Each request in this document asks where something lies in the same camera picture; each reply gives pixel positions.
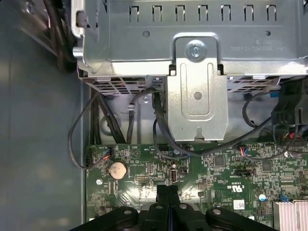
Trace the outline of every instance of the small white label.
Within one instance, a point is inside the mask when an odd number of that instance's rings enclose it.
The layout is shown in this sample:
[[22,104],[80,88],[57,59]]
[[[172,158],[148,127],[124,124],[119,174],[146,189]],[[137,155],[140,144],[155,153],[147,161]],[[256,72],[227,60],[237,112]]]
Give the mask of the small white label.
[[234,200],[233,209],[234,210],[245,210],[245,200]]

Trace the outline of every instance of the blue component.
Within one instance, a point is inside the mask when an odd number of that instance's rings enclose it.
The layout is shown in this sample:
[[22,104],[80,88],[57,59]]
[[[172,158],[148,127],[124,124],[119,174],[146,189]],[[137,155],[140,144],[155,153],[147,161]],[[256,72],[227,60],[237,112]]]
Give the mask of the blue component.
[[259,196],[259,200],[260,200],[260,201],[266,201],[266,195],[261,194],[261,195]]
[[290,202],[289,197],[284,196],[284,195],[280,195],[280,200],[281,200],[282,202]]
[[278,91],[277,92],[271,92],[269,95],[270,95],[271,98],[277,98],[277,97],[279,97],[279,92]]

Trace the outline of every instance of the chip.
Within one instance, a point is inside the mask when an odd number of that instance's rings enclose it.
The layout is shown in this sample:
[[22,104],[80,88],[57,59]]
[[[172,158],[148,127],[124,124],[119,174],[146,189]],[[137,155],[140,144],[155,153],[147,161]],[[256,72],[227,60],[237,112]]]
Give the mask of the chip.
[[205,189],[205,185],[204,184],[198,184],[198,189],[199,190],[204,190]]
[[198,192],[199,197],[204,197],[204,195],[205,195],[204,192]]
[[270,160],[263,161],[263,163],[262,163],[262,171],[263,172],[271,171],[271,161]]
[[222,155],[215,156],[215,166],[225,166],[225,158]]

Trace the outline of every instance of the usb port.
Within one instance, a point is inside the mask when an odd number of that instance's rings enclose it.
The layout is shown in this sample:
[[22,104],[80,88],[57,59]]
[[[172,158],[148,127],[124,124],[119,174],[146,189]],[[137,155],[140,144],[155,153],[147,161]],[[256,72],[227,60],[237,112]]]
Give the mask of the usb port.
[[174,168],[170,169],[170,180],[171,180],[171,182],[177,181],[177,172]]

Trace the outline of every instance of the capacitor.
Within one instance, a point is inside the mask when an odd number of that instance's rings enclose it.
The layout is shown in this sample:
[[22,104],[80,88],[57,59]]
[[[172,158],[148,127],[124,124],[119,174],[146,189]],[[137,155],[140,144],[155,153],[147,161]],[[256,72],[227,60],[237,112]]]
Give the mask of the capacitor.
[[259,201],[266,201],[266,195],[260,194]]
[[123,162],[113,162],[109,167],[109,174],[113,179],[120,180],[125,177],[126,173],[127,166]]
[[170,166],[171,166],[172,168],[176,168],[176,167],[177,167],[177,164],[175,163],[175,161],[171,161],[171,162],[170,162]]

